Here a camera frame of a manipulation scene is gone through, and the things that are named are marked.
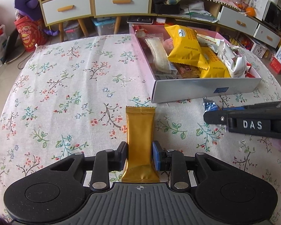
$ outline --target white tablecloth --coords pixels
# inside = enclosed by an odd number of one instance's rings
[[[276,79],[249,51],[263,78],[254,92],[213,97],[219,106],[281,100]],[[125,106],[156,107],[154,139],[187,156],[207,152],[275,187],[271,218],[281,224],[281,152],[270,138],[227,133],[203,121],[202,99],[152,104],[130,35],[92,37],[40,46],[17,78],[0,119],[0,215],[6,188],[72,153],[94,156],[126,140]],[[167,179],[168,173],[162,174]],[[111,182],[121,173],[111,173]],[[90,181],[87,175],[85,185]]]

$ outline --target white drawer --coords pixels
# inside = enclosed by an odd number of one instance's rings
[[[96,16],[109,14],[148,13],[149,0],[95,0]]]
[[[264,43],[276,48],[279,44],[280,37],[273,31],[259,24],[254,35],[254,38],[263,41]]]
[[[222,11],[219,12],[217,18],[220,25],[225,25],[251,36],[254,34],[258,25],[255,20],[225,6],[222,7]]]
[[[69,10],[58,12],[58,9],[62,9],[70,6]],[[44,14],[47,24],[54,22],[69,20],[70,18],[91,15],[90,0],[52,0],[43,3]]]

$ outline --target pink box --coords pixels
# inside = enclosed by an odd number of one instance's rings
[[[164,40],[170,38],[170,36],[163,25],[132,25],[129,27],[130,34],[132,34],[132,45],[135,52],[139,55],[139,68],[145,79],[148,93],[151,95],[152,103],[249,93],[252,92],[261,81],[261,77],[253,67],[251,67],[249,73],[255,78],[156,80],[149,64],[149,62],[153,61],[151,51],[150,49],[143,50],[139,39],[135,36],[135,30],[138,28],[146,29],[149,34],[163,34]],[[226,43],[229,43],[215,31],[208,31],[200,28],[193,29],[197,31],[198,34],[225,40]]]

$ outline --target gold snack wrapper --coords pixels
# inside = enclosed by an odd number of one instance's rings
[[[126,107],[128,158],[123,183],[160,181],[152,160],[154,107]]]
[[[225,64],[215,55],[209,47],[201,47],[202,53],[208,62],[208,69],[198,68],[201,73],[200,78],[231,78]]]
[[[194,66],[175,63],[174,66],[178,70],[182,79],[195,79],[200,77],[200,72]]]
[[[168,26],[165,29],[173,39],[174,45],[167,57],[169,61],[208,69],[207,60],[202,54],[197,34],[193,29],[180,25]]]

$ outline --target crosshair marking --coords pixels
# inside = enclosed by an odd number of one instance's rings
[[[137,186],[136,189],[138,189],[138,190],[143,190],[143,189],[145,189],[145,187],[142,186],[142,185],[140,185],[140,186]]]

